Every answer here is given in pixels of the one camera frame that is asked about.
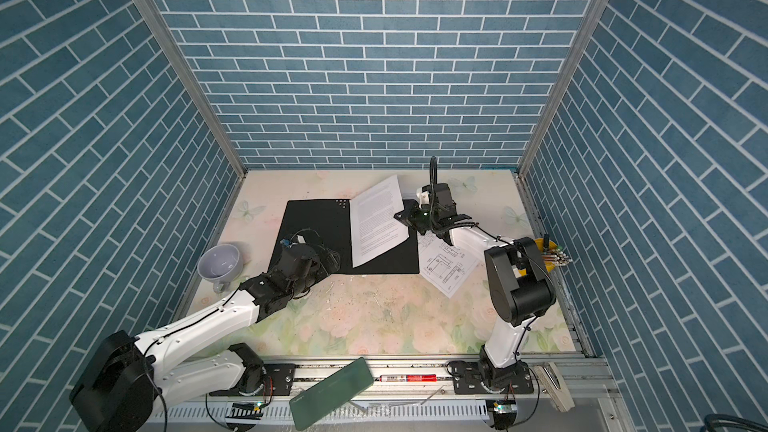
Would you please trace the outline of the orange black file folder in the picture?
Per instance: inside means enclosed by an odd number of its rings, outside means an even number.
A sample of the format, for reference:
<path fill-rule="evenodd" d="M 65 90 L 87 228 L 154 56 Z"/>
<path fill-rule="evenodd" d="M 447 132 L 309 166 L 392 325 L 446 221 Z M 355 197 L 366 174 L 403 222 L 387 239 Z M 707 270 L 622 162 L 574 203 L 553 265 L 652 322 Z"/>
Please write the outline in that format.
<path fill-rule="evenodd" d="M 340 254 L 342 275 L 418 275 L 417 233 L 407 229 L 409 238 L 360 267 L 352 267 L 351 229 L 348 199 L 291 200 L 286 204 L 269 266 L 279 261 L 282 240 L 303 229 L 312 229 L 322 244 Z"/>

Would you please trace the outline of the text printed paper sheet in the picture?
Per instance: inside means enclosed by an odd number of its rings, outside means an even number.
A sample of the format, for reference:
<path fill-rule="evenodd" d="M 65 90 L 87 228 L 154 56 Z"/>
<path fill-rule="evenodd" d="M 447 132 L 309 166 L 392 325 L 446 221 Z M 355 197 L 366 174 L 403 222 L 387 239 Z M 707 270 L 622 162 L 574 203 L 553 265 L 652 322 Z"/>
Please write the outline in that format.
<path fill-rule="evenodd" d="M 352 267 L 360 267 L 405 242 L 408 228 L 394 218 L 404 210 L 392 175 L 350 200 Z"/>

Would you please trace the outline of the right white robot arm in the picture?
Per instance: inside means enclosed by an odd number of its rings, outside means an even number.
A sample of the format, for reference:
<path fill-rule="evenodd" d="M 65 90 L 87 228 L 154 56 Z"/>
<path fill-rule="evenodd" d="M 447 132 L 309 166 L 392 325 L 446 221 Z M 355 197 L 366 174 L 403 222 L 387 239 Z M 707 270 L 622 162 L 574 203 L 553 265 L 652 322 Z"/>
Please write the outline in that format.
<path fill-rule="evenodd" d="M 481 380 L 488 389 L 508 386 L 524 375 L 520 360 L 525 334 L 556 302 L 556 291 L 542 252 L 530 237 L 504 238 L 457 212 L 446 183 L 424 186 L 415 200 L 404 202 L 394 219 L 421 235 L 434 234 L 445 243 L 481 260 L 497 321 L 479 355 Z"/>

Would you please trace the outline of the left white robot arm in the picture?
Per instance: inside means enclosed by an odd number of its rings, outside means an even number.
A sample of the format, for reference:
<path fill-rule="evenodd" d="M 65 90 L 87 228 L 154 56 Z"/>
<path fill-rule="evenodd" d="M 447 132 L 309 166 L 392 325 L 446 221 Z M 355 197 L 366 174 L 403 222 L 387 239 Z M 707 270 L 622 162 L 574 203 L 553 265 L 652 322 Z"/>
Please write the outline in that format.
<path fill-rule="evenodd" d="M 340 266 L 340 254 L 311 230 L 282 241 L 276 264 L 228 297 L 156 330 L 105 338 L 70 392 L 71 405 L 89 431 L 136 431 L 151 416 L 212 392 L 272 398 L 274 381 L 247 344 L 208 359 L 196 354 L 281 311 Z"/>

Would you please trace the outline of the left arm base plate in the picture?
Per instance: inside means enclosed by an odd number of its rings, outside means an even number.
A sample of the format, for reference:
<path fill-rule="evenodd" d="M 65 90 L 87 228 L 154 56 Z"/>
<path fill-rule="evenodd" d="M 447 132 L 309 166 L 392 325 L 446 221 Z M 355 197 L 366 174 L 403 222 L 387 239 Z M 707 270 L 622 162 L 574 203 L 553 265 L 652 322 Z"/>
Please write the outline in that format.
<path fill-rule="evenodd" d="M 211 392 L 213 397 L 287 397 L 292 391 L 297 366 L 293 363 L 267 363 L 261 369 L 255 384 L 248 384 L 243 376 L 227 390 Z"/>

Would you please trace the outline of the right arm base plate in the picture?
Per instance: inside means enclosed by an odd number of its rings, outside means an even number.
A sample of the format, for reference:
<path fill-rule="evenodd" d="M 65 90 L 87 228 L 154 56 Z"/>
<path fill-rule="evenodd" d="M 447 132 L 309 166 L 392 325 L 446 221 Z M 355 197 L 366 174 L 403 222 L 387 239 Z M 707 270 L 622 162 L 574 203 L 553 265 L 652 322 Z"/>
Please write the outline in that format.
<path fill-rule="evenodd" d="M 532 374 L 525 362 L 505 368 L 494 368 L 489 362 L 453 360 L 445 364 L 454 393 L 457 395 L 531 394 Z"/>

